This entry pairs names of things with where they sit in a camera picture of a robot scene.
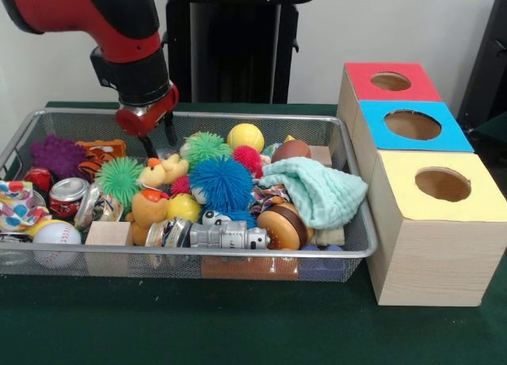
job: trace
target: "yellow toy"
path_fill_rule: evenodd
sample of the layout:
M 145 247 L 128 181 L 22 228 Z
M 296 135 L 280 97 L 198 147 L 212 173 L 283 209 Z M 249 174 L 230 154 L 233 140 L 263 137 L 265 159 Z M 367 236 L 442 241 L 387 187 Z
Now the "yellow toy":
M 173 154 L 165 161 L 150 158 L 148 166 L 141 172 L 137 180 L 139 185 L 158 188 L 163 184 L 172 184 L 176 179 L 186 175 L 189 162 L 180 160 L 178 154 Z
M 144 189 L 134 195 L 132 213 L 125 217 L 127 221 L 132 223 L 134 245 L 144 246 L 151 224 L 166 219 L 168 199 L 167 194 L 154 189 Z
M 188 193 L 176 195 L 169 200 L 166 216 L 168 220 L 181 217 L 195 224 L 199 216 L 200 205 Z
M 252 124 L 239 124 L 232 128 L 227 136 L 227 144 L 234 150 L 240 146 L 250 146 L 262 152 L 264 148 L 264 136 L 259 128 Z

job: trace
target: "red toy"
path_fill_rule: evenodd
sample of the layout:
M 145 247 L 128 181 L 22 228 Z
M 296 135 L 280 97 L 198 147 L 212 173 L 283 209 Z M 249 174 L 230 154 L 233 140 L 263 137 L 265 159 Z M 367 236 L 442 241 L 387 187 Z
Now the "red toy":
M 176 179 L 171 185 L 171 195 L 179 195 L 181 193 L 192 193 L 189 186 L 189 176 L 184 175 Z
M 232 152 L 232 158 L 244 165 L 254 178 L 260 179 L 263 176 L 261 155 L 254 148 L 250 146 L 237 147 Z

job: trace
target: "wire mesh basket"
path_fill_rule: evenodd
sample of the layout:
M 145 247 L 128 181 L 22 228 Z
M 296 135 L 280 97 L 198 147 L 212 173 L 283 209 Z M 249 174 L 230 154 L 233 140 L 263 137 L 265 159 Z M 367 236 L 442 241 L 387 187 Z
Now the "wire mesh basket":
M 30 145 L 50 134 L 82 141 L 121 138 L 127 143 L 128 156 L 145 156 L 140 141 L 120 130 L 113 113 L 111 110 L 59 108 L 34 112 L 19 127 L 0 156 L 0 176 L 7 181 L 21 179 L 32 166 Z M 328 146 L 335 169 L 359 173 L 346 127 L 333 117 L 175 112 L 173 122 L 180 145 L 185 137 L 196 131 L 227 136 L 234 125 L 251 122 L 261 129 L 266 145 L 293 135 L 309 145 Z M 162 127 L 157 128 L 151 138 L 156 147 L 167 145 Z M 345 282 L 361 260 L 374 253 L 376 246 L 375 227 L 365 200 L 354 219 L 345 226 L 342 252 L 1 242 L 0 273 Z M 57 258 L 58 263 L 65 265 L 44 267 L 37 260 L 44 256 Z

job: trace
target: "wooden block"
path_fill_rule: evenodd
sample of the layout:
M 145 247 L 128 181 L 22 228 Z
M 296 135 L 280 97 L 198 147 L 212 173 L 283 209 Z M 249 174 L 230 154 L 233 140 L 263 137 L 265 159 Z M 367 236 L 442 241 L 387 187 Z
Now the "wooden block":
M 384 306 L 478 306 L 507 246 L 507 202 L 477 155 L 380 151 L 368 193 Z
M 129 222 L 94 221 L 85 245 L 133 245 L 130 227 Z
M 352 142 L 367 183 L 377 149 L 474 151 L 443 102 L 361 101 L 354 131 Z
M 130 246 L 131 223 L 92 222 L 85 245 Z M 128 253 L 86 253 L 91 276 L 128 276 Z
M 310 146 L 310 156 L 325 167 L 333 167 L 333 159 L 328 146 Z
M 346 63 L 337 117 L 351 137 L 360 101 L 441 101 L 429 76 L 416 63 Z

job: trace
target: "black stand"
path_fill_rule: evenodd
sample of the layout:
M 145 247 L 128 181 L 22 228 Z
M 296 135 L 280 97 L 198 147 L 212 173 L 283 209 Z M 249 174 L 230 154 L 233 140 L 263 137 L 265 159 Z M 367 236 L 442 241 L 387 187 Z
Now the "black stand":
M 287 103 L 310 0 L 168 0 L 169 72 L 187 102 Z

